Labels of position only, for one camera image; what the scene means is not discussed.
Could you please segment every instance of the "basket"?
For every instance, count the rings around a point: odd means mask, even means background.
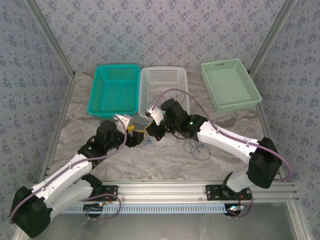
[[[139,108],[138,113],[142,118],[148,119],[145,112],[157,100],[157,98],[168,89],[178,88],[188,91],[187,72],[182,67],[175,66],[154,66],[145,67],[140,73],[140,91],[139,91]],[[161,104],[173,98],[178,101],[182,108],[189,114],[190,103],[189,97],[179,91],[167,92],[157,104]]]
[[[88,113],[101,119],[138,111],[140,67],[135,64],[101,65],[95,70]]]
[[[262,100],[240,59],[202,63],[201,76],[216,113],[253,108]]]

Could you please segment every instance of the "wire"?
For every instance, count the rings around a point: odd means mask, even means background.
[[[86,217],[88,218],[88,219],[92,219],[92,220],[94,220],[94,221],[104,221],[104,220],[110,220],[110,219],[113,219],[113,218],[115,218],[116,216],[118,216],[118,214],[119,214],[119,212],[120,212],[120,210],[121,210],[121,200],[120,200],[120,198],[117,196],[117,195],[115,195],[115,194],[112,194],[112,193],[103,193],[103,194],[100,194],[100,195],[97,195],[97,196],[91,196],[91,197],[88,197],[88,198],[86,198],[86,199],[83,199],[82,201],[90,201],[90,200],[94,200],[94,199],[97,199],[97,198],[101,198],[101,197],[106,197],[106,196],[108,196],[108,197],[114,197],[114,198],[116,198],[116,200],[119,202],[119,207],[118,207],[118,209],[117,209],[117,211],[115,212],[115,214],[113,214],[113,215],[111,215],[111,216],[106,216],[106,217],[102,217],[102,218],[93,218],[93,217],[89,217],[89,212],[90,212],[90,210],[91,209],[93,209],[93,208],[95,208],[95,207],[89,207],[89,209],[86,211]]]
[[[140,143],[139,147],[144,150],[146,149],[146,146],[149,146],[149,145],[153,145],[153,147],[155,147],[156,142],[151,139],[147,131],[144,131],[144,140]]]
[[[250,206],[249,206],[248,211],[246,211],[245,214],[238,216],[238,215],[235,214],[234,212],[227,210],[227,212],[228,212],[229,214],[232,214],[232,215],[233,215],[233,216],[231,216],[231,217],[235,217],[235,218],[238,218],[238,219],[244,218],[245,216],[247,216],[247,215],[252,211],[252,208],[253,208],[253,205],[254,205],[254,196],[252,195],[252,191],[251,191],[250,187],[248,187],[248,189],[249,189],[249,191],[250,191],[250,196],[251,196],[251,204],[250,204]]]
[[[196,144],[196,145],[193,145],[193,144],[192,144],[192,139],[187,139],[187,140],[184,141],[184,143],[183,143],[184,156],[186,157],[186,153],[188,153],[188,154],[191,154],[192,157],[193,157],[194,159],[198,160],[198,161],[206,161],[206,160],[209,160],[210,157],[211,157],[210,149],[209,149],[207,146],[205,146],[204,143],[201,142],[201,141],[195,141],[195,144]],[[205,158],[205,159],[200,159],[200,158],[196,157],[194,154],[195,154],[196,152],[200,153],[200,150],[199,150],[199,149],[207,149],[208,152],[209,152],[209,156],[208,156],[207,158]]]
[[[177,96],[175,96],[175,97],[173,97],[173,99],[177,99],[181,94],[183,94],[184,95],[184,99],[182,100],[182,102],[180,103],[181,105],[184,103],[184,101],[186,100],[186,95],[183,93],[183,92],[180,92]],[[152,101],[151,102],[149,102],[149,105],[151,105],[153,102],[154,102],[154,100],[156,99],[156,98],[158,98],[160,96],[160,94],[159,95],[157,95],[157,96],[155,96],[153,99],[152,99]]]
[[[203,111],[204,115],[206,116],[206,118],[208,119],[209,123],[212,125],[212,127],[214,128],[214,130],[216,130],[217,132],[219,132],[220,134],[222,134],[223,136],[231,139],[231,140],[234,140],[234,141],[237,141],[239,143],[242,143],[242,144],[246,144],[246,145],[250,145],[250,146],[253,146],[253,147],[256,147],[256,148],[259,148],[259,149],[262,149],[262,150],[265,150],[266,152],[269,152],[271,154],[273,154],[274,156],[276,156],[277,158],[279,158],[285,165],[286,167],[288,168],[288,175],[284,178],[280,178],[280,179],[274,179],[274,181],[284,181],[284,180],[288,180],[291,178],[292,176],[292,168],[290,166],[290,164],[287,162],[287,160],[281,156],[279,153],[277,153],[276,151],[273,151],[265,146],[262,146],[262,145],[259,145],[259,144],[256,144],[256,143],[253,143],[253,142],[247,142],[245,140],[242,140],[242,139],[239,139],[237,137],[234,137],[234,136],[231,136],[221,130],[218,129],[218,127],[216,126],[216,124],[214,123],[214,121],[211,119],[211,117],[209,116],[208,112],[204,109],[204,107],[201,105],[200,102],[198,102],[198,100],[196,100],[196,98],[194,96],[192,96],[190,93],[182,90],[182,89],[179,89],[179,88],[171,88],[171,89],[168,89],[168,90],[165,90],[159,97],[158,99],[155,101],[153,107],[152,107],[152,110],[155,109],[157,103],[159,102],[160,98],[163,97],[163,95],[165,95],[166,93],[170,92],[170,91],[180,91],[184,94],[186,94],[187,96],[189,96],[200,108],[201,110]]]
[[[242,194],[239,194],[239,197],[240,197],[241,199],[244,199],[244,201],[245,201],[244,207],[246,207],[246,206],[247,206],[247,199],[246,199],[246,197],[243,196]]]
[[[83,162],[91,162],[91,161],[95,161],[95,160],[101,160],[101,159],[107,159],[110,158],[111,156],[115,155],[116,153],[118,153],[125,145],[126,145],[126,141],[127,141],[127,131],[126,131],[126,126],[125,124],[122,122],[122,120],[117,117],[116,115],[114,116],[122,125],[123,129],[124,129],[124,140],[123,143],[119,146],[119,148],[108,154],[108,155],[103,155],[103,156],[98,156],[98,157],[91,157],[91,158],[84,158],[81,159],[79,161],[76,161],[74,163],[72,163],[69,167],[66,167],[65,169],[63,169],[61,172],[59,172],[57,175],[55,175],[53,178],[51,178],[50,180],[47,181],[47,183],[45,183],[41,188],[39,188],[38,190],[34,191],[33,193],[31,193],[29,196],[27,196],[25,199],[23,199],[21,202],[19,202],[17,204],[17,206],[15,206],[15,208],[12,210],[10,216],[9,216],[9,223],[13,224],[12,219],[15,216],[15,214],[17,213],[17,211],[19,210],[19,208],[25,204],[29,199],[31,199],[32,197],[34,197],[35,195],[37,195],[38,193],[40,193],[41,191],[46,190],[46,187],[48,187],[51,183],[53,183],[56,179],[58,179],[61,175],[63,175],[65,172],[67,172],[69,169],[72,169],[74,166],[81,164]]]
[[[111,199],[110,199],[110,196],[108,196],[108,202],[110,203],[111,202]]]
[[[180,139],[180,140],[186,140],[186,138],[182,138],[182,137],[178,137],[178,136],[176,136],[174,132],[172,132],[171,134],[172,134],[173,136],[175,136],[177,139]]]

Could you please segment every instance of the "wallpaper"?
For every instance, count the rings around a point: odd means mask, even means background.
[[[301,203],[320,240],[320,2],[300,0],[255,82],[272,135],[293,168]]]
[[[69,79],[23,0],[0,1],[0,239],[15,191],[39,180]]]
[[[135,63],[249,68],[282,0],[36,0],[74,71]]]

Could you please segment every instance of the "white marble table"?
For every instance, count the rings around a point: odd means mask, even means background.
[[[219,126],[250,138],[264,136],[256,108],[228,113],[215,113],[209,94],[199,72],[188,72],[190,94],[196,96],[212,119]],[[49,175],[66,164],[88,138],[95,135],[102,121],[87,113],[92,85],[92,75],[76,73],[75,85],[62,131],[49,171]],[[190,102],[190,113],[204,115],[200,108]],[[147,123],[136,115],[135,124]],[[123,148],[118,154],[106,159],[91,173],[101,180],[223,180],[232,171],[245,164],[235,156],[217,147],[208,146],[211,157],[199,161],[189,154],[185,156],[183,141],[178,142],[172,135],[146,149]]]

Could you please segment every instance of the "glass panel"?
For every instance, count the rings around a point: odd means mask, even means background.
[[[250,215],[120,214],[108,221],[58,215],[35,240],[295,240],[287,205],[255,204]]]

